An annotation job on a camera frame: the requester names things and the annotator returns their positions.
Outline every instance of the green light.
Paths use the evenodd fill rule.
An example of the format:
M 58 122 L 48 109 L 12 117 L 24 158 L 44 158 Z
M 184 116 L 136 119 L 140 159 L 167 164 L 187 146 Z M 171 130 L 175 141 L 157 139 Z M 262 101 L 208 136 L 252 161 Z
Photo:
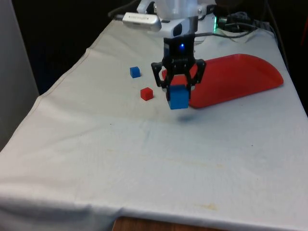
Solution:
M 215 17 L 215 20 L 214 20 L 214 33 L 216 32 L 216 29 L 217 29 L 217 18 Z

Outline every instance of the black cable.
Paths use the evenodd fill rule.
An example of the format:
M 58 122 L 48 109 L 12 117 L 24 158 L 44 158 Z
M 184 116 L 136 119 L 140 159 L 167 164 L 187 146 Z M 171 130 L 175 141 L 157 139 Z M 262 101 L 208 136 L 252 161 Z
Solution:
M 220 34 L 215 34 L 215 33 L 200 33 L 200 34 L 196 34 L 196 37 L 204 37 L 204 36 L 217 36 L 217 37 L 222 37 L 222 38 L 227 38 L 227 39 L 237 39 L 237 38 L 242 38 L 245 37 L 246 35 L 251 34 L 252 32 L 254 32 L 254 30 L 248 31 L 245 34 L 241 34 L 241 35 L 236 35 L 236 36 L 228 36 L 228 35 L 220 35 Z
M 108 17 L 113 19 L 115 17 L 116 14 L 118 13 L 123 13 L 123 11 L 125 11 L 126 9 L 128 9 L 131 6 L 134 6 L 137 2 L 139 2 L 140 0 L 133 0 L 130 3 L 120 6 L 118 8 L 115 8 L 114 10 L 110 11 L 108 13 Z
M 263 13 L 261 15 L 261 22 L 264 22 L 265 20 L 267 5 L 268 5 L 268 0 L 264 0 L 264 7 L 263 7 Z
M 254 25 L 251 25 L 251 24 L 248 24 L 248 23 L 230 23 L 230 24 L 226 24 L 225 26 L 226 27 L 228 27 L 228 26 L 248 26 L 248 27 L 253 28 L 253 29 L 260 29 L 260 30 L 268 31 L 266 29 L 263 29 L 263 28 L 260 28 L 260 27 L 257 27 L 257 26 L 254 26 Z M 271 29 L 271 32 L 274 34 L 276 43 L 278 44 L 277 35 L 276 35 L 274 28 L 271 25 L 269 25 L 269 27 Z
M 285 48 L 284 48 L 284 44 L 283 44 L 282 37 L 281 37 L 281 34 L 280 34 L 280 30 L 279 30 L 279 28 L 278 28 L 278 25 L 277 25 L 275 16 L 274 16 L 274 14 L 273 14 L 273 11 L 272 11 L 271 8 L 270 8 L 270 5 L 269 5 L 268 1 L 267 1 L 267 8 L 268 8 L 268 11 L 269 11 L 269 13 L 270 13 L 269 15 L 270 15 L 270 17 L 272 18 L 272 21 L 273 21 L 273 23 L 274 23 L 274 28 L 275 28 L 275 30 L 276 30 L 276 34 L 277 34 L 278 40 L 279 40 L 279 42 L 280 42 L 280 47 L 281 47 L 281 50 L 282 50 L 282 55 L 283 55 L 283 59 L 284 59 L 285 66 L 286 66 L 288 72 L 290 72 L 290 71 L 289 71 L 289 63 L 288 63 L 288 59 L 287 59 L 287 54 L 286 54 L 286 52 L 285 52 Z

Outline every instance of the red cube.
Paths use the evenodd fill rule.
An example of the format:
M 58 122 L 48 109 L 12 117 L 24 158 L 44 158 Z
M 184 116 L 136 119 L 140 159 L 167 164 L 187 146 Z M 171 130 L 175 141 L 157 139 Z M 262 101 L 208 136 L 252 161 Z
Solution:
M 151 88 L 145 88 L 140 91 L 141 98 L 145 101 L 151 100 L 153 96 L 153 90 Z

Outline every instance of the blue cube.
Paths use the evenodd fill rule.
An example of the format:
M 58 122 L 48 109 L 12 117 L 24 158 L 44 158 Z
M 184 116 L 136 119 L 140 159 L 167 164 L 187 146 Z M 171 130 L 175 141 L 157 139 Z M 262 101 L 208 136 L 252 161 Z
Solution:
M 170 86 L 170 101 L 168 104 L 171 110 L 188 108 L 189 93 L 185 85 Z
M 132 76 L 133 78 L 138 78 L 141 76 L 140 73 L 140 69 L 139 67 L 135 66 L 135 67 L 131 67 L 130 68 L 130 76 Z

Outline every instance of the white fabric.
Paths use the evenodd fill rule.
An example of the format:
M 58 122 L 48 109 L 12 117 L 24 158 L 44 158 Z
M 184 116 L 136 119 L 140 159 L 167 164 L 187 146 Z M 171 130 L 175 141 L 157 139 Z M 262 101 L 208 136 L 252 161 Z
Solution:
M 234 53 L 270 62 L 284 85 L 171 111 L 150 66 L 162 40 L 112 22 L 1 152 L 0 228 L 98 231 L 131 216 L 308 230 L 308 120 L 275 39 L 259 31 L 247 43 L 208 37 L 196 47 L 197 58 Z M 144 87 L 154 99 L 140 98 Z

